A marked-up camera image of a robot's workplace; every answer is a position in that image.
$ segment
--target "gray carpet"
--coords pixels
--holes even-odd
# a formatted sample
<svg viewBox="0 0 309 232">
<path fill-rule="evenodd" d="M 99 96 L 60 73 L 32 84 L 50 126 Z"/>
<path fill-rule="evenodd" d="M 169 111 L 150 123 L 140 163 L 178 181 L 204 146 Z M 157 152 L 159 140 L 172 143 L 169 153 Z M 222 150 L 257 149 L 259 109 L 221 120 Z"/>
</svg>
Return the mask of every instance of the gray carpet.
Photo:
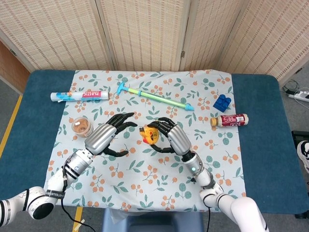
<svg viewBox="0 0 309 232">
<path fill-rule="evenodd" d="M 309 87 L 309 65 L 303 68 L 298 74 L 294 75 L 293 79 L 300 84 L 300 87 Z M 18 94 L 0 81 L 0 118 L 2 119 L 0 123 L 0 140 L 3 137 L 17 99 Z M 299 105 L 295 100 L 286 97 L 284 93 L 282 93 L 282 99 L 291 130 L 309 131 L 309 110 Z M 303 174 L 305 180 L 309 181 L 309 174 L 304 169 Z M 66 208 L 70 214 L 75 217 L 75 208 Z M 103 213 L 103 209 L 84 208 L 82 219 L 85 219 L 85 223 L 89 223 L 97 232 L 99 232 L 101 231 Z M 263 214 L 263 216 L 271 232 L 305 232 L 309 230 L 309 219 L 296 219 L 294 215 Z M 203 219 L 206 231 L 208 213 L 204 214 Z M 61 207 L 56 206 L 51 215 L 37 221 L 32 220 L 27 213 L 21 212 L 12 224 L 0 228 L 0 232 L 72 231 L 72 227 L 73 222 L 62 211 Z M 82 226 L 79 231 L 89 232 L 91 230 Z M 211 214 L 209 231 L 234 232 L 239 231 L 239 229 L 224 214 L 213 213 Z"/>
</svg>

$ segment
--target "wall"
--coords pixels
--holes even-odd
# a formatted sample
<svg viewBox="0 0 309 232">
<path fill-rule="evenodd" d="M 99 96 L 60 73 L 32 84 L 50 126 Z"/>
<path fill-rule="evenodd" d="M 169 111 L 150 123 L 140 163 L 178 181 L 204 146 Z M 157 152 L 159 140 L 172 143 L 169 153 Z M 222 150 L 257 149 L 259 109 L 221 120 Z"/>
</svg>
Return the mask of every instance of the wall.
<svg viewBox="0 0 309 232">
<path fill-rule="evenodd" d="M 115 68 L 178 71 L 188 0 L 98 0 Z"/>
<path fill-rule="evenodd" d="M 191 3 L 180 71 L 216 69 L 222 49 L 245 0 Z"/>
<path fill-rule="evenodd" d="M 93 0 L 2 0 L 0 30 L 35 69 L 110 70 L 112 62 L 93 4 Z"/>
<path fill-rule="evenodd" d="M 283 84 L 309 59 L 308 0 L 250 0 L 217 69 L 265 73 Z"/>
</svg>

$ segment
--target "blue lego block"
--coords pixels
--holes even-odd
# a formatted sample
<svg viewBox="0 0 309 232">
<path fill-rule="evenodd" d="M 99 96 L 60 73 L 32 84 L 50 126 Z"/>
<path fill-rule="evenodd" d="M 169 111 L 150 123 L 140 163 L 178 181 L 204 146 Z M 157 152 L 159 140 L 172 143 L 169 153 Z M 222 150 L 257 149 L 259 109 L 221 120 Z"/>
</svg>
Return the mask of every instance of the blue lego block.
<svg viewBox="0 0 309 232">
<path fill-rule="evenodd" d="M 227 98 L 224 94 L 221 94 L 214 103 L 213 107 L 223 113 L 228 108 L 228 105 L 231 103 L 231 101 L 232 100 L 230 98 Z"/>
</svg>

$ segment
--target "power strip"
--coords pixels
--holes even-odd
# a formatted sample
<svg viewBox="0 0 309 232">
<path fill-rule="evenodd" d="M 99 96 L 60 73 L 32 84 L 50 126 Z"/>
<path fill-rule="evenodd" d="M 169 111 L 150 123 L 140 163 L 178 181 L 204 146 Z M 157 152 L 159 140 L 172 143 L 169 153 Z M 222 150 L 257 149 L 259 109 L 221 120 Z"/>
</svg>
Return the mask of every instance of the power strip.
<svg viewBox="0 0 309 232">
<path fill-rule="evenodd" d="M 309 102 L 309 91 L 300 91 L 299 93 L 296 93 L 295 95 L 293 94 L 288 94 L 289 98 L 295 98 L 297 100 Z"/>
</svg>

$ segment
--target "table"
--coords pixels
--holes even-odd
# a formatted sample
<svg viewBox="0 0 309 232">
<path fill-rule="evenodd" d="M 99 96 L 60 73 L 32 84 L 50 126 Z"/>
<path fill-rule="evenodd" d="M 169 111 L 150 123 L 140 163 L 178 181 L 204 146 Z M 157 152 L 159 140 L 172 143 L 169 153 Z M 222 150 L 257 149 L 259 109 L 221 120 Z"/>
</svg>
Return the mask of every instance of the table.
<svg viewBox="0 0 309 232">
<path fill-rule="evenodd" d="M 0 159 L 0 198 L 43 186 L 65 103 L 46 92 L 65 92 L 74 71 L 35 71 L 29 77 L 11 134 Z M 247 196 L 261 212 L 297 214 L 309 200 L 285 116 L 278 82 L 269 75 L 233 74 L 236 112 L 250 115 L 239 127 Z"/>
</svg>

